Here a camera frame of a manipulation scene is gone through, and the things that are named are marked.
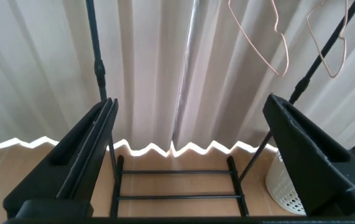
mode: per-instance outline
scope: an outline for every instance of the clothes hanger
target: clothes hanger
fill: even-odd
[[[312,14],[312,12],[318,8],[318,7],[323,7],[325,5],[325,3],[327,3],[329,0],[325,0],[317,5],[315,5],[313,7],[313,9],[308,13],[307,15],[307,26],[308,26],[308,29],[310,30],[310,34],[314,40],[314,43],[315,43],[315,46],[316,46],[316,49],[318,51],[318,54],[320,55],[320,58],[322,60],[322,63],[324,64],[325,68],[326,68],[326,71],[328,72],[328,75],[331,77],[331,78],[336,78],[342,71],[343,69],[343,65],[344,63],[346,62],[346,54],[347,54],[347,43],[346,43],[346,38],[343,37],[343,32],[344,32],[344,29],[346,28],[347,26],[347,22],[348,22],[348,0],[346,0],[346,8],[345,8],[345,13],[344,13],[344,24],[339,32],[339,39],[341,39],[343,41],[343,59],[342,59],[342,62],[341,62],[341,65],[340,65],[340,68],[339,70],[336,72],[336,74],[332,75],[332,72],[331,70],[329,69],[328,65],[326,64],[325,62],[325,59],[324,57],[322,56],[322,53],[321,53],[321,50],[320,50],[320,46],[318,45],[318,42],[316,41],[315,39],[315,36],[314,36],[314,33],[313,33],[313,30],[311,29],[311,26],[310,26],[310,21],[309,21],[309,18],[310,18],[310,15]]]
[[[287,41],[285,39],[285,36],[283,33],[279,32],[277,30],[277,26],[278,26],[278,20],[279,20],[279,15],[278,15],[278,11],[277,11],[277,7],[275,6],[275,3],[274,3],[274,0],[270,0],[271,2],[271,5],[273,7],[273,10],[274,10],[274,14],[275,14],[275,24],[274,24],[274,32],[278,33],[281,35],[281,38],[282,38],[282,42],[284,43],[284,48],[285,48],[285,54],[287,56],[287,63],[286,63],[286,66],[285,66],[285,70],[284,72],[280,75],[280,73],[278,73],[276,71],[276,69],[274,69],[270,63],[263,57],[263,55],[257,50],[257,48],[254,46],[254,44],[252,43],[252,41],[249,39],[249,37],[246,35],[244,29],[241,27],[240,23],[238,22],[238,19],[237,17],[235,16],[234,12],[233,12],[233,9],[231,8],[231,0],[228,0],[228,7],[229,7],[229,10],[231,11],[231,14],[233,15],[234,17],[234,20],[235,22],[237,23],[239,29],[241,30],[242,34],[244,35],[244,37],[246,38],[246,40],[249,42],[249,44],[252,46],[252,48],[256,51],[256,53],[259,55],[259,57],[264,61],[264,63],[276,74],[276,75],[280,75],[281,77],[283,77],[286,73],[287,73],[287,70],[288,70],[288,67],[289,67],[289,54],[288,54],[288,46],[287,46]]]

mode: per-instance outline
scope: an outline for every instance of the perforated plastic basket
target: perforated plastic basket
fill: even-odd
[[[306,215],[279,152],[271,163],[265,185],[271,197],[283,209],[294,214]]]

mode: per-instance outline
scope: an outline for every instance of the pleated curtain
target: pleated curtain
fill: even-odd
[[[257,146],[268,131],[270,92],[289,98],[317,57],[306,16],[319,1],[276,0],[290,68],[277,77],[240,33],[227,0],[95,0],[108,96],[119,100],[114,142],[177,150],[237,141]],[[235,0],[234,13],[271,64],[286,56],[270,1]],[[310,18],[324,46],[344,16],[329,1]],[[331,79],[321,65],[295,105],[344,147],[355,145],[355,15],[344,33],[348,56]],[[343,43],[326,61],[339,68]],[[86,5],[81,0],[0,1],[0,142],[56,141],[99,101]]]

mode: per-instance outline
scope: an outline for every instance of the metal rung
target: metal rung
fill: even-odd
[[[230,170],[123,170],[122,174],[231,174]]]
[[[198,198],[239,198],[239,195],[138,195],[120,196],[118,200],[165,200],[165,199],[198,199]]]

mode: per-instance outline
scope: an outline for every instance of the brown floor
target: brown floor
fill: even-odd
[[[3,198],[38,164],[52,149],[44,144],[35,149],[11,146],[0,149],[0,223],[6,219],[2,208]],[[210,150],[202,156],[187,151],[178,158],[159,155],[149,151],[141,157],[130,156],[126,148],[116,150],[125,158],[124,169],[227,169],[228,155]],[[235,149],[234,156],[238,171],[242,171],[251,154]],[[265,189],[265,176],[275,154],[265,151],[242,182],[246,203],[251,216],[292,215],[280,208]],[[108,216],[113,191],[113,175],[109,152],[104,157],[95,191],[91,199],[94,216]],[[166,194],[233,194],[229,175],[124,175],[122,195],[166,195]],[[170,216],[238,216],[236,199],[191,199],[122,201],[119,204],[120,217],[170,217]]]

